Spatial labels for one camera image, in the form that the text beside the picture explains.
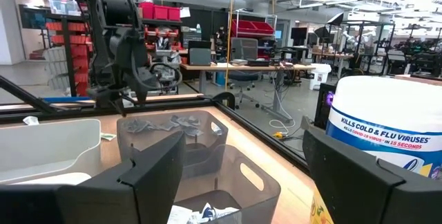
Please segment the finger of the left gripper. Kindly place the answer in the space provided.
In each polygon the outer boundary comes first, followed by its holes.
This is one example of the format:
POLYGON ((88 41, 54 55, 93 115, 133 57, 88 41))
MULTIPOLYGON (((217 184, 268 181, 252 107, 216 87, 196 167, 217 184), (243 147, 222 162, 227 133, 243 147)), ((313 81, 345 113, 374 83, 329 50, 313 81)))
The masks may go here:
POLYGON ((118 91, 116 92, 116 96, 115 96, 115 108, 117 110, 117 112, 122 116, 122 117, 126 117, 126 112, 124 110, 124 103, 123 103, 123 96, 122 96, 122 92, 118 91))
POLYGON ((146 101, 148 90, 151 88, 152 84, 149 81, 135 80, 137 88, 135 89, 135 94, 137 101, 143 103, 146 101))

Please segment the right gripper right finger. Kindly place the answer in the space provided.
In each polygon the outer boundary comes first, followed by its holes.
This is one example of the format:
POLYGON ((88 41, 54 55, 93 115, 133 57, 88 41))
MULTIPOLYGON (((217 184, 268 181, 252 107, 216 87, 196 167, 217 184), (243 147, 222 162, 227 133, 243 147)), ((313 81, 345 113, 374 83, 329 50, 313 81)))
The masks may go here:
POLYGON ((441 222, 441 182, 327 136, 304 132, 311 178, 335 223, 441 222))

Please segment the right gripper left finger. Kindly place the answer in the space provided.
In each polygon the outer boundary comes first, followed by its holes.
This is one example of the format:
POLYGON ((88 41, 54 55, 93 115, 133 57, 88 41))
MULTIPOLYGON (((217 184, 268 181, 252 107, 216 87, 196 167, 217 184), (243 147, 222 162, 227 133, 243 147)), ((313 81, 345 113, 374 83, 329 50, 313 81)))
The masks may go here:
POLYGON ((1 187, 2 223, 166 223, 184 166, 177 131, 78 185, 1 187))

